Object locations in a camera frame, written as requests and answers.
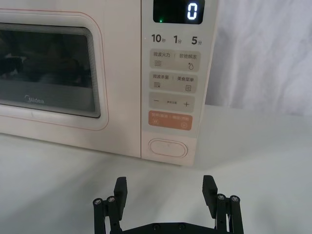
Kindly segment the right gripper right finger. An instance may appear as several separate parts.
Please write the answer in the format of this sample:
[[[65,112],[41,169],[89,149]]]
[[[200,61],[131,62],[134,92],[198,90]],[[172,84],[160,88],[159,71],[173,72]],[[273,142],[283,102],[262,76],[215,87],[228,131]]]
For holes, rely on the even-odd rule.
[[[205,175],[202,183],[202,193],[209,208],[214,229],[221,234],[244,233],[240,197],[232,195],[226,197],[218,192],[215,180],[211,175]]]

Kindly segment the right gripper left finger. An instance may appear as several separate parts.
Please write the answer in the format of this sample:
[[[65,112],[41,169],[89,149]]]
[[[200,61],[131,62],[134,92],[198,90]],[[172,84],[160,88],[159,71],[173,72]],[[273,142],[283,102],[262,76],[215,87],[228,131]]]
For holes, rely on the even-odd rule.
[[[127,180],[126,177],[118,177],[115,183],[114,195],[106,200],[96,198],[93,201],[94,208],[94,232],[95,234],[105,234],[105,218],[109,217],[113,234],[121,234],[120,221],[127,199]]]

